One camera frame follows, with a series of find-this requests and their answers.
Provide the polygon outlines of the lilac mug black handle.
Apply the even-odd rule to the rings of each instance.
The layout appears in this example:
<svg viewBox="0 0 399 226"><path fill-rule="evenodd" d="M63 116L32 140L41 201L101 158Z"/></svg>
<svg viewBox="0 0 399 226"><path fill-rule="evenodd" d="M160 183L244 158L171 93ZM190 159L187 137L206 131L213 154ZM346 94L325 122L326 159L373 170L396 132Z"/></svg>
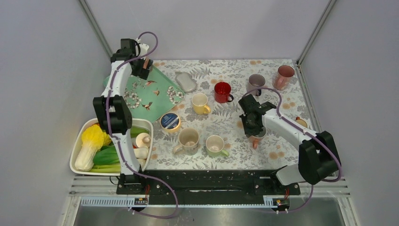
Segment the lilac mug black handle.
<svg viewBox="0 0 399 226"><path fill-rule="evenodd" d="M262 88L265 86L265 78L260 74L252 74L248 78L247 92L250 92L253 96L259 97L262 94Z"/></svg>

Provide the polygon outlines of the red mug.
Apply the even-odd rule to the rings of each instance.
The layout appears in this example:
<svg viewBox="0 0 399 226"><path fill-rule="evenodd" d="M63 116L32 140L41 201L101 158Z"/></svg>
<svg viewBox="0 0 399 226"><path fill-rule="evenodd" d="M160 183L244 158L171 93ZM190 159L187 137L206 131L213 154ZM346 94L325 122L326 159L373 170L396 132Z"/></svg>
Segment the red mug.
<svg viewBox="0 0 399 226"><path fill-rule="evenodd" d="M234 97L231 94L231 86L227 82L218 82L214 86L214 97L220 104L232 102Z"/></svg>

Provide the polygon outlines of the light green mug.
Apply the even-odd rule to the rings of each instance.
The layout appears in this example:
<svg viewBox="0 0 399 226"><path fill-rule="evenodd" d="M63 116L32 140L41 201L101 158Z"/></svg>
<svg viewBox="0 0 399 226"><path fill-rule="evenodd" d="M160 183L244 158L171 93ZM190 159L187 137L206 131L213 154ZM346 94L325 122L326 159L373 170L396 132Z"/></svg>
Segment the light green mug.
<svg viewBox="0 0 399 226"><path fill-rule="evenodd" d="M210 157L229 157L230 154L225 150L224 140L218 135L209 136L205 142L207 154Z"/></svg>

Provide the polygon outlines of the yellow mug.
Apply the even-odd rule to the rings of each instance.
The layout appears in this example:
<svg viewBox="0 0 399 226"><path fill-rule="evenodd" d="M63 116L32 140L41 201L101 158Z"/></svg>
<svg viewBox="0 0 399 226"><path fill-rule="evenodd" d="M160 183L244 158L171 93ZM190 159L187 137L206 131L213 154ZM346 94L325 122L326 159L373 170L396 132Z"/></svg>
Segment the yellow mug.
<svg viewBox="0 0 399 226"><path fill-rule="evenodd" d="M211 112L211 109L208 106L208 98L203 93L193 95L192 107L196 114L209 114Z"/></svg>

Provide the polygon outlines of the cream floral mug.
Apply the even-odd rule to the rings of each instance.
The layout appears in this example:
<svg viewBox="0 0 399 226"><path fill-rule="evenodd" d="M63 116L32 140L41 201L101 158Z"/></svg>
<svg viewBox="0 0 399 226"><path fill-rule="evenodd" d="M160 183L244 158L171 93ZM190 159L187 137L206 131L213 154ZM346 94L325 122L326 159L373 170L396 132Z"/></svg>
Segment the cream floral mug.
<svg viewBox="0 0 399 226"><path fill-rule="evenodd" d="M178 134L178 145L174 147L172 154L195 155L199 149L199 139L200 136L196 129L182 129Z"/></svg>

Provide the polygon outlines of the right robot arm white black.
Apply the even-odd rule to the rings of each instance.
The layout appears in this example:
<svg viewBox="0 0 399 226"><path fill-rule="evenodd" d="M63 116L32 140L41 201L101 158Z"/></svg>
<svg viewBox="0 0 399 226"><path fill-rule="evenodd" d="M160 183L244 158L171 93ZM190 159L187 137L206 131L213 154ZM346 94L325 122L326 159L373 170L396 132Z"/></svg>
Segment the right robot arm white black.
<svg viewBox="0 0 399 226"><path fill-rule="evenodd" d="M270 188L276 194L288 189L288 185L307 182L315 185L335 172L342 172L342 166L333 136L327 132L316 132L291 120L270 102L259 103L249 94L239 100L243 110L240 118L245 134L256 136L263 128L271 129L283 137L298 151L298 163L275 171Z"/></svg>

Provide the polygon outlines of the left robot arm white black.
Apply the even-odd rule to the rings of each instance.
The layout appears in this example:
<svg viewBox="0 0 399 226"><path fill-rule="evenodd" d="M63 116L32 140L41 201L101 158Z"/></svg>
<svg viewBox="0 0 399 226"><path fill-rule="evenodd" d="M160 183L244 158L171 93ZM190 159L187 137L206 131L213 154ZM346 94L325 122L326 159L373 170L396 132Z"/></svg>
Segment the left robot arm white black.
<svg viewBox="0 0 399 226"><path fill-rule="evenodd" d="M124 100L124 92L130 76L147 80L153 61L144 53L147 45L134 39L121 39L120 49L111 57L112 72L104 92L93 99L97 121L111 138L120 160L118 187L128 186L139 194L145 190L146 181L141 178L142 167L135 157L130 130L133 118Z"/></svg>

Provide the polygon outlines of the green floral tray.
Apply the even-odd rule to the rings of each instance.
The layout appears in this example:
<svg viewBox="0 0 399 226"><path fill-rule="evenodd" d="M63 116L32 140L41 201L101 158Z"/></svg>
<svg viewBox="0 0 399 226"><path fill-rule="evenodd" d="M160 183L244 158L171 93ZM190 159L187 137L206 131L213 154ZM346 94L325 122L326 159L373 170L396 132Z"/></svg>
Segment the green floral tray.
<svg viewBox="0 0 399 226"><path fill-rule="evenodd" d="M124 92L120 92L133 118L155 122L184 99L183 90L162 71L153 67L148 79L136 76L116 75L112 90L120 88L120 81L126 81Z"/></svg>

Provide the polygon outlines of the grey oval dish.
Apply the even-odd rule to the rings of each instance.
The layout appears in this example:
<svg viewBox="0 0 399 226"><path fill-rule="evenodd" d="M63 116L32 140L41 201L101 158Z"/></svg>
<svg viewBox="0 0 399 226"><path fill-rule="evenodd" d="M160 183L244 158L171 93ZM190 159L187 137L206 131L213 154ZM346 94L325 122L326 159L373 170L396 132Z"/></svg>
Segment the grey oval dish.
<svg viewBox="0 0 399 226"><path fill-rule="evenodd" d="M197 89L197 83L189 73L176 72L175 75L175 80L185 93L190 93Z"/></svg>

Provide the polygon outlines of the round blue lid tin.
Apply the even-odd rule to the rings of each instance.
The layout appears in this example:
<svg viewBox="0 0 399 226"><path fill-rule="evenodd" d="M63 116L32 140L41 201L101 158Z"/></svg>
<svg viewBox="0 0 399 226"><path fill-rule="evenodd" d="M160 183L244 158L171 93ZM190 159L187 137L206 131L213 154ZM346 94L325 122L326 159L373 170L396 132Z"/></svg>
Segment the round blue lid tin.
<svg viewBox="0 0 399 226"><path fill-rule="evenodd" d="M160 126L167 133L175 133L181 127L181 118L176 113L166 113L160 117Z"/></svg>

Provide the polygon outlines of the toy mushroom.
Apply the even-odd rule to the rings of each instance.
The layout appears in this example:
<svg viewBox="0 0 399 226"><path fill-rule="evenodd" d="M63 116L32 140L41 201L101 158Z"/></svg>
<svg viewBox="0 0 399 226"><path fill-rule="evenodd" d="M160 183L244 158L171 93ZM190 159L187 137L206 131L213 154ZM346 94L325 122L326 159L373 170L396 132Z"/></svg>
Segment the toy mushroom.
<svg viewBox="0 0 399 226"><path fill-rule="evenodd" d="M135 138L135 146L140 147L150 147L151 136L148 133L140 133Z"/></svg>

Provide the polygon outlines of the toy yellow napa cabbage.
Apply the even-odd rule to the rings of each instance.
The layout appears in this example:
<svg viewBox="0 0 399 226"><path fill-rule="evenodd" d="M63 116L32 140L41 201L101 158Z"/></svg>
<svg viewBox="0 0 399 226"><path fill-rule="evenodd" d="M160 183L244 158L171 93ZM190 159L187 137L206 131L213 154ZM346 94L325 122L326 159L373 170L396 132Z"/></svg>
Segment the toy yellow napa cabbage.
<svg viewBox="0 0 399 226"><path fill-rule="evenodd" d="M79 171L89 171L94 163L95 154L105 145L109 145L111 139L98 123L84 130L81 136L82 146L75 160L74 167Z"/></svg>

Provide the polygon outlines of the toy leek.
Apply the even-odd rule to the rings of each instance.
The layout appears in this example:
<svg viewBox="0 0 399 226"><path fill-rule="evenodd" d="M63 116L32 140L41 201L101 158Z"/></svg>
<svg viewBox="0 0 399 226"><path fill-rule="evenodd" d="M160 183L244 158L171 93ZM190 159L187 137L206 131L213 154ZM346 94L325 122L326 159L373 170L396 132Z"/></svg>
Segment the toy leek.
<svg viewBox="0 0 399 226"><path fill-rule="evenodd" d="M134 154L137 159L147 159L149 148L146 146L134 148Z"/></svg>

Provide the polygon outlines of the white vegetable tub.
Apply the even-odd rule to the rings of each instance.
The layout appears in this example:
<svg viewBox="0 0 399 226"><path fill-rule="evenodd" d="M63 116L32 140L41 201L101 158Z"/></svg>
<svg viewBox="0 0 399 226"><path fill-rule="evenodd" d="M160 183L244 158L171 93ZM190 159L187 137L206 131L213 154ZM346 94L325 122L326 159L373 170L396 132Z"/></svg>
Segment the white vegetable tub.
<svg viewBox="0 0 399 226"><path fill-rule="evenodd" d="M97 172L85 172L85 171L80 171L77 168L75 168L74 163L76 161L76 158L80 152L82 141L81 141L81 135L86 130L88 127L92 126L93 124L96 124L98 122L97 118L93 118L88 120L80 129L80 132L78 133L78 136L75 140L71 157L70 157L70 169L76 174L82 174L82 175L90 175L90 176L107 176L107 177L113 177L113 176L119 176L120 173L97 173ZM138 127L138 128L143 128L149 131L150 136L153 136L153 125L145 119L133 119L132 122L132 127Z"/></svg>

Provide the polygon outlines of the toy green leafy vegetable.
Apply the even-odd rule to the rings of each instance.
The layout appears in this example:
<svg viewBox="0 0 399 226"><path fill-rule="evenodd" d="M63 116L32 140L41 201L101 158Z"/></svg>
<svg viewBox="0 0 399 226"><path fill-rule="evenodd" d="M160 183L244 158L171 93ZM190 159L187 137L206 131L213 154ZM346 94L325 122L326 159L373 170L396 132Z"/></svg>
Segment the toy green leafy vegetable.
<svg viewBox="0 0 399 226"><path fill-rule="evenodd" d="M130 131L131 139L132 139L132 147L137 148L135 146L135 138L140 133L148 133L149 131L143 128L132 127ZM112 165L119 163L119 157L116 151L115 146L113 145L105 145L103 146L94 156L93 163L95 165L103 166L103 165Z"/></svg>

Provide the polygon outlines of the toy white radish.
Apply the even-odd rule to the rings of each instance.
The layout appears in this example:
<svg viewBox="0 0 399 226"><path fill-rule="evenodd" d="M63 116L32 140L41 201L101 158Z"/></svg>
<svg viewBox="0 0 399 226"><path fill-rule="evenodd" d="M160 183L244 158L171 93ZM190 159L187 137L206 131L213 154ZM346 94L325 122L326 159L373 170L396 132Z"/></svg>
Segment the toy white radish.
<svg viewBox="0 0 399 226"><path fill-rule="evenodd" d="M141 169L144 170L146 159L137 159L137 161L140 163Z"/></svg>

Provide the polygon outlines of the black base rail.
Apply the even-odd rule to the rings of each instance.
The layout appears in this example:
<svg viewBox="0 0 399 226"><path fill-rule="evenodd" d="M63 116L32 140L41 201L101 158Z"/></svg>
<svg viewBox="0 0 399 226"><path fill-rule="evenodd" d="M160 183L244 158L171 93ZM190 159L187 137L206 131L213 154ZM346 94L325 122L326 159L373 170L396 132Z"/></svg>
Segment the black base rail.
<svg viewBox="0 0 399 226"><path fill-rule="evenodd" d="M297 183L281 185L272 170L146 170L140 184L119 188L144 195L150 205L256 205L264 196L300 195Z"/></svg>

